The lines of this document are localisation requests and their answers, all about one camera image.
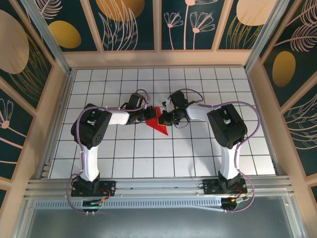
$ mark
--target red triangle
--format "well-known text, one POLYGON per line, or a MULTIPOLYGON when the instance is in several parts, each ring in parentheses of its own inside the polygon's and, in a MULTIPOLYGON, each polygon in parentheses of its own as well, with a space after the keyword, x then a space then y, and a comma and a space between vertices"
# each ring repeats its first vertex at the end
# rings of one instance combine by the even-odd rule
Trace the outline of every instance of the red triangle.
POLYGON ((159 132, 168 135, 166 125, 159 125, 159 116, 162 115, 160 107, 154 107, 154 109, 157 112, 157 116, 155 118, 145 121, 145 123, 148 126, 154 128, 155 130, 158 130, 159 132))

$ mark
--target yellow circle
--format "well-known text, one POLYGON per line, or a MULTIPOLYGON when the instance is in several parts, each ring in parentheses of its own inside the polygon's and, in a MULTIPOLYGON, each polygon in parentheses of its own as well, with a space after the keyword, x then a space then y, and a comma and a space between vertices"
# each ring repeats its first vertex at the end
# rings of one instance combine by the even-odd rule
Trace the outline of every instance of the yellow circle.
POLYGON ((29 42, 20 23, 0 10, 0 68, 12 74, 20 73, 29 60, 29 42))
POLYGON ((57 43, 68 49, 76 48, 81 43, 77 29, 66 21, 54 21, 49 25, 57 43))
POLYGON ((260 26, 266 23, 276 0, 239 0, 238 20, 247 26, 260 26))
POLYGON ((96 0, 96 3, 104 15, 116 21, 123 21, 123 18, 129 20, 128 16, 124 16, 126 15, 123 11, 124 6, 127 10, 131 9, 134 17, 137 18, 142 13, 145 4, 144 0, 96 0))
POLYGON ((296 60, 292 53, 282 51, 273 64, 273 82, 277 87, 285 87, 293 78, 296 60))

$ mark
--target purple cable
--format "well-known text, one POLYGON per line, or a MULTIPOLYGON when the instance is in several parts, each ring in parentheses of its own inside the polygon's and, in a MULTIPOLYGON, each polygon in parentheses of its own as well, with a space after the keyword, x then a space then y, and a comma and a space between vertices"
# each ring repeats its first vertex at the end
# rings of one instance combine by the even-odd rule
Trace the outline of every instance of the purple cable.
POLYGON ((75 207, 71 204, 70 199, 69 199, 69 194, 68 194, 69 186, 70 186, 70 183, 71 183, 71 180, 72 180, 73 176, 80 176, 80 175, 83 173, 84 169, 85 169, 85 158, 84 158, 84 153, 83 153, 84 147, 83 147, 82 143, 80 142, 80 137, 79 137, 79 122, 80 122, 80 118, 82 117, 82 115, 83 115, 86 111, 91 110, 91 109, 101 109, 101 110, 109 110, 109 111, 122 111, 122 112, 136 112, 136 111, 138 111, 138 110, 141 110, 141 109, 143 109, 143 108, 146 108, 146 107, 147 107, 147 104, 149 103, 149 95, 148 95, 147 91, 145 91, 144 89, 138 89, 138 90, 136 91, 136 93, 139 92, 139 91, 142 91, 142 92, 144 92, 144 93, 146 94, 146 102, 145 102, 140 108, 138 108, 138 109, 126 110, 126 109, 121 109, 121 108, 108 108, 108 107, 98 107, 98 106, 94 106, 94 107, 85 108, 85 109, 79 114, 79 116, 78 116, 78 118, 77 118, 77 121, 76 121, 76 137, 77 137, 77 141, 78 141, 78 144, 79 144, 79 147, 80 147, 80 157, 81 157, 82 168, 81 168, 80 173, 78 173, 78 174, 72 174, 72 175, 69 177, 68 183, 67 183, 67 187, 66 187, 66 198, 67 198, 67 202, 68 202, 69 206, 70 206, 73 210, 75 210, 75 211, 77 211, 77 212, 79 212, 79 213, 87 214, 86 212, 84 212, 84 211, 82 211, 82 210, 80 210, 80 209, 75 208, 75 207))
POLYGON ((222 104, 219 104, 219 105, 215 105, 215 106, 212 106, 212 105, 204 105, 204 104, 198 104, 198 106, 200 107, 203 107, 203 108, 220 108, 222 106, 225 106, 225 105, 228 105, 228 104, 242 104, 242 105, 245 105, 245 106, 248 106, 250 108, 252 108, 252 110, 257 114, 257 117, 258 117, 258 124, 257 124, 257 128, 254 130, 254 132, 248 136, 244 141, 242 141, 241 143, 238 144, 237 148, 235 149, 235 154, 234 154, 234 167, 236 168, 236 170, 242 174, 248 181, 249 183, 251 184, 251 187, 252 187, 252 199, 251 199, 251 202, 244 208, 242 209, 239 209, 239 210, 233 210, 231 211, 232 213, 234 212, 242 212, 244 210, 246 210, 247 208, 249 208, 253 201, 254 201, 254 198, 255 198, 255 189, 254 189, 254 184, 252 183, 252 181, 249 179, 248 176, 246 176, 243 172, 241 172, 239 169, 238 169, 238 166, 237 166, 237 157, 238 157, 238 151, 240 149, 240 147, 245 143, 247 142, 252 136, 254 136, 255 133, 258 132, 259 128, 260 128, 260 125, 261 125, 261 117, 260 117, 260 113, 258 112, 258 110, 253 107, 251 104, 249 103, 245 103, 245 102, 239 102, 239 101, 234 101, 234 102, 227 102, 227 103, 222 103, 222 104))

